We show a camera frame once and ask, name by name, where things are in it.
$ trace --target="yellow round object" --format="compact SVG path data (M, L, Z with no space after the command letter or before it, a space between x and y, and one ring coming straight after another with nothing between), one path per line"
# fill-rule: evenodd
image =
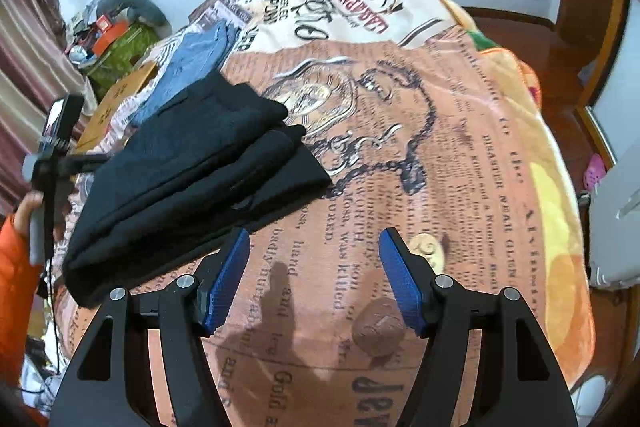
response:
M439 275L444 273L444 249L440 242L430 233L419 233L414 235L407 245L409 251L414 255L421 255L430 264L431 269Z

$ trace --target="cardboard box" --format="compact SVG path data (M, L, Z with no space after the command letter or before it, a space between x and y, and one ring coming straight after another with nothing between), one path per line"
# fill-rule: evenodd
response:
M139 70L129 73L118 80L104 95L98 109L89 120L89 124L84 128L84 133L78 140L78 145L74 149L76 153L83 153L93 149L107 132L107 127L111 121L113 113L122 101L136 94L146 86L150 78L156 76L158 67L154 62L144 64Z

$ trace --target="wooden floor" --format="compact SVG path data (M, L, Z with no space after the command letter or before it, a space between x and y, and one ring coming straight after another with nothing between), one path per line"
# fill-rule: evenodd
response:
M583 188L582 174L593 149L574 112L582 90L577 74L594 57L565 44L544 26L485 18L476 18L476 22L487 37L513 51L538 74L543 118L558 142L575 190L579 192ZM583 230L588 236L585 222ZM614 381L620 371L625 340L625 294L591 289L591 306L596 351L580 381L593 375L603 375L607 381Z

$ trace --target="orange sleeve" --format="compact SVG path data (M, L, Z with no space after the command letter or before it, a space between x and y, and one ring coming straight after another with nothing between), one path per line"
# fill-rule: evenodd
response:
M26 240L8 216L0 230L0 379L18 384L41 266L31 266Z

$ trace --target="metal screw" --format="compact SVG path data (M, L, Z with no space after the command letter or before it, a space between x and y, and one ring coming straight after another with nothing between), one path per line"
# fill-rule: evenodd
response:
M126 289L124 289L124 288L114 288L113 290L111 290L111 293L109 293L109 297L110 297L110 299L112 301L119 301L126 294L127 294Z
M451 288L453 286L453 279L448 275L438 275L436 277L436 284L440 288Z
M175 282L180 288L188 288L194 282L193 275L180 275L178 280Z
M520 298L520 292L516 290L516 288L507 286L507 288L504 289L504 296L510 301L517 301Z

